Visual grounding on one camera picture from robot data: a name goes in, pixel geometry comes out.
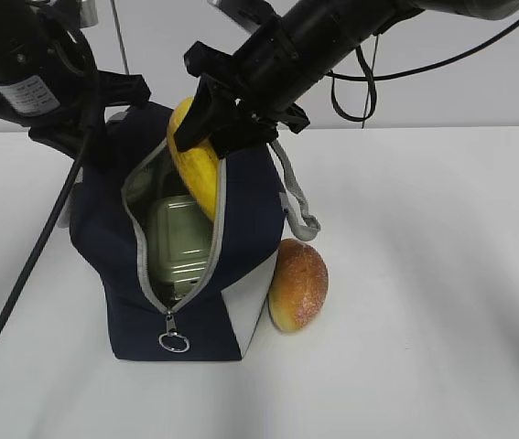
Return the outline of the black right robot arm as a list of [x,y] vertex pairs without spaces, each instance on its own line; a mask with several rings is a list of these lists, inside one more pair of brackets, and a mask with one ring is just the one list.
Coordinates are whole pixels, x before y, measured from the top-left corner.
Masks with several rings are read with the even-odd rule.
[[180,152],[208,140],[218,155],[276,139],[279,124],[298,134],[309,124],[297,100],[371,36],[437,11],[502,20],[519,1],[298,1],[279,15],[266,1],[214,1],[249,37],[232,54],[201,42],[185,54],[199,78],[174,134]]

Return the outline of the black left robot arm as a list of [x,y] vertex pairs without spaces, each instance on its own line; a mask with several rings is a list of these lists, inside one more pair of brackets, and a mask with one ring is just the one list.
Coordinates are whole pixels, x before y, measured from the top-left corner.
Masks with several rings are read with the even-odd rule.
[[104,111],[144,106],[140,75],[99,70],[82,1],[0,1],[0,120],[72,159],[113,165]]

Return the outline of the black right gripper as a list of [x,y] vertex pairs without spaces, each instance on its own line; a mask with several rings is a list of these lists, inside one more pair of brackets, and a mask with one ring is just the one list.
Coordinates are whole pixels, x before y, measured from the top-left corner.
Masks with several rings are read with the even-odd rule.
[[263,24],[232,55],[198,41],[184,61],[187,72],[200,81],[174,133],[179,151],[209,140],[224,158],[275,140],[277,122],[296,134],[309,125],[296,105],[309,80],[282,18]]

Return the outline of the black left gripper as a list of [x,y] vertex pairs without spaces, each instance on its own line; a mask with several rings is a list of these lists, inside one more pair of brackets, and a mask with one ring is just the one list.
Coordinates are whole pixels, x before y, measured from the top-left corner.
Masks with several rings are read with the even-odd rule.
[[[142,106],[150,95],[141,75],[98,70],[77,27],[0,28],[0,120],[30,128],[31,140],[78,157],[79,167],[104,173],[114,164],[104,108]],[[80,130],[57,125],[79,114]]]

